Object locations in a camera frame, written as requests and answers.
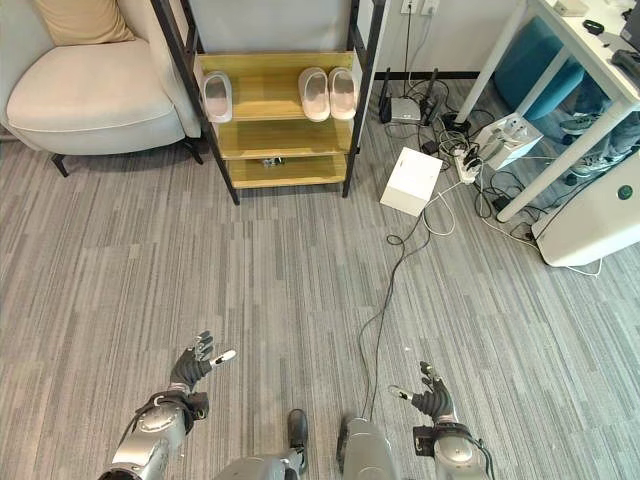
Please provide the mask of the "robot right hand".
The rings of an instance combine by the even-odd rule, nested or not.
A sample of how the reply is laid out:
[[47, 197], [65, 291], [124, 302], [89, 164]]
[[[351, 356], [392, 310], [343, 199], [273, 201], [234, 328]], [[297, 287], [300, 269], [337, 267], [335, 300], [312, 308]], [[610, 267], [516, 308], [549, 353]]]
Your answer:
[[388, 392], [394, 397], [409, 402], [419, 412], [430, 417], [434, 423], [457, 422], [455, 404], [442, 377], [431, 363], [421, 361], [419, 365], [421, 380], [425, 386], [423, 393], [410, 392], [397, 385], [389, 385]]

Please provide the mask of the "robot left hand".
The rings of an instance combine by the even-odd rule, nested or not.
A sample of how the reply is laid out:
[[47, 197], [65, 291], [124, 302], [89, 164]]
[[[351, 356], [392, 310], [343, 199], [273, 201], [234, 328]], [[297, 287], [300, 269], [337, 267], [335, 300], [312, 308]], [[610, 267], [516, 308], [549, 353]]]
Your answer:
[[172, 367], [169, 388], [193, 391], [200, 380], [237, 356], [237, 351], [234, 349], [229, 349], [215, 357], [212, 357], [212, 352], [213, 337], [210, 331], [204, 330], [197, 334]]

